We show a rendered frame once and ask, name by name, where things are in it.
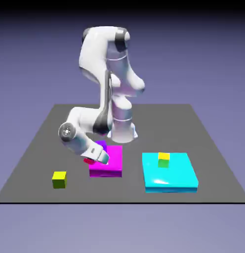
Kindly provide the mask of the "large cyan box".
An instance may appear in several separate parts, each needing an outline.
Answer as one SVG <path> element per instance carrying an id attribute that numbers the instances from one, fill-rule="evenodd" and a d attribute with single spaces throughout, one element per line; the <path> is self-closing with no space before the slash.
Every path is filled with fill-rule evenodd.
<path id="1" fill-rule="evenodd" d="M 142 167 L 147 193 L 194 193 L 198 179 L 187 153 L 170 153 L 169 167 L 158 167 L 158 153 L 143 153 Z"/>

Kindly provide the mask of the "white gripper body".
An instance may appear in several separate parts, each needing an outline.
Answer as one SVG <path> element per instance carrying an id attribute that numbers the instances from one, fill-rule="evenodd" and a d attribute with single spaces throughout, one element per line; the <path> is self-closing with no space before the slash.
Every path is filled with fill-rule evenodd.
<path id="1" fill-rule="evenodd" d="M 109 160 L 108 153 L 103 149 L 103 147 L 97 143 L 91 143 L 88 149 L 83 153 L 85 158 L 94 160 L 95 162 L 100 162 L 106 164 Z"/>

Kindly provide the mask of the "large magenta box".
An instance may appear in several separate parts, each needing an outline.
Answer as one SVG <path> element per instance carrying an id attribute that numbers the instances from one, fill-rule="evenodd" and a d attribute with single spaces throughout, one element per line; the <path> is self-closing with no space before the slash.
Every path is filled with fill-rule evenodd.
<path id="1" fill-rule="evenodd" d="M 106 164 L 95 162 L 89 165 L 90 177 L 122 177 L 123 147 L 121 145 L 107 146 L 110 158 Z"/>

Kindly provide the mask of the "small purple cube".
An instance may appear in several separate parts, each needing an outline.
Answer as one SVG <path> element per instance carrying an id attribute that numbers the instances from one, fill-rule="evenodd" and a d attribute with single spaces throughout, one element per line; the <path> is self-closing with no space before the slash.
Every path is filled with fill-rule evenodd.
<path id="1" fill-rule="evenodd" d="M 105 152 L 107 151 L 107 143 L 105 140 L 97 140 L 97 141 L 95 141 L 95 143 L 102 146 L 102 148 Z"/>

